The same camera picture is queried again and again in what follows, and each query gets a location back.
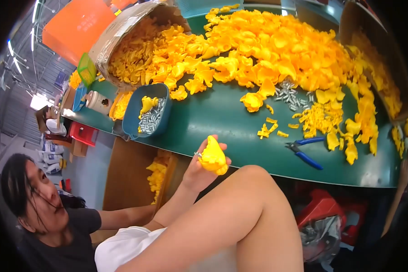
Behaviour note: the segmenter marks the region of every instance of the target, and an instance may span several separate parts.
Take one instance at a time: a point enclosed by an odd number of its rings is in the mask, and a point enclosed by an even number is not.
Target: blue basket
[[[186,19],[207,14],[214,7],[221,8],[239,4],[240,6],[232,9],[231,12],[243,9],[243,0],[176,0],[176,3],[181,10],[181,15]]]
[[[80,83],[77,87],[76,95],[74,96],[73,112],[78,112],[86,104],[86,99],[82,101],[82,98],[87,92],[88,88],[83,83]]]
[[[142,109],[142,98],[158,97],[166,98],[165,106],[160,113],[160,123],[157,125],[153,133],[138,133],[137,127],[139,126],[139,113]],[[127,109],[125,110],[123,118],[123,131],[125,134],[130,135],[132,140],[137,138],[146,138],[149,136],[160,135],[165,132],[168,127],[169,113],[171,112],[172,99],[169,97],[169,89],[163,83],[157,83],[152,85],[143,85],[136,89],[131,95],[130,101],[128,101]]]

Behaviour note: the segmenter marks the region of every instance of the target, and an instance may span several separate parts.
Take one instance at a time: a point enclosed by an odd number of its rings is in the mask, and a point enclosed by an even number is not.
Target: pliers
[[[315,143],[315,142],[322,142],[324,140],[325,140],[325,137],[314,137],[310,139],[297,140],[297,141],[294,141],[293,143],[286,143],[286,147],[292,150],[296,156],[300,157],[303,161],[305,161],[312,167],[318,170],[322,170],[323,167],[317,162],[315,162],[313,159],[311,159],[309,156],[307,156],[304,152],[299,150],[298,146],[304,145],[304,144]]]

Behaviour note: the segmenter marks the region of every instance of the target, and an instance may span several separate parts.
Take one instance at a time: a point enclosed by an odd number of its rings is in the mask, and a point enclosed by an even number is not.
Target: stool
[[[98,129],[87,125],[73,122],[70,128],[70,136],[89,146],[95,147],[95,139],[98,135]]]

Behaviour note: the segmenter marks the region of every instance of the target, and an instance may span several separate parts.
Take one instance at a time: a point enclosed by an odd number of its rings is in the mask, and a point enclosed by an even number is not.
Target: green workbench
[[[202,26],[207,23],[204,16],[188,21],[193,33],[204,34]],[[186,74],[177,85],[183,85],[190,78],[192,75]],[[115,98],[117,90],[107,81],[96,81],[90,89],[110,99]],[[192,156],[202,140],[208,135],[217,134],[219,142],[228,145],[225,154],[232,159],[232,166],[235,167],[259,165],[272,175],[336,185],[396,187],[400,159],[390,136],[392,125],[378,97],[375,99],[378,112],[376,124],[379,128],[377,155],[373,156],[370,153],[368,144],[356,143],[359,159],[353,165],[349,165],[344,150],[328,151],[326,142],[301,146],[303,152],[323,166],[324,169],[320,171],[303,162],[293,151],[285,147],[286,142],[303,138],[301,127],[299,129],[287,127],[288,123],[295,124],[298,120],[291,118],[293,112],[288,109],[287,104],[281,101],[274,102],[269,98],[265,103],[273,107],[273,115],[265,106],[256,113],[247,112],[239,100],[248,91],[257,90],[257,86],[251,90],[241,87],[235,80],[226,84],[213,80],[212,88],[189,95],[183,101],[173,102],[168,129],[163,135],[139,138],[137,141]],[[358,111],[357,103],[346,86],[343,87],[343,92],[346,94],[343,100],[343,120],[353,119]],[[301,91],[298,94],[299,97],[302,95],[305,95],[305,92]],[[277,136],[275,131],[269,138],[260,140],[257,131],[265,123],[266,117],[277,119],[279,124],[277,130],[288,133],[289,137]],[[108,133],[112,133],[114,125],[108,116],[86,107],[68,118]]]

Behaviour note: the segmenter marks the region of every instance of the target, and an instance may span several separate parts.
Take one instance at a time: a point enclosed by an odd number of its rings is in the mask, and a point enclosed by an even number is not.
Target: teal plastic basket
[[[231,12],[243,9],[243,0],[176,0],[176,3],[181,10],[181,15],[186,19],[205,15],[214,7],[221,8],[239,4],[239,7],[232,9]]]

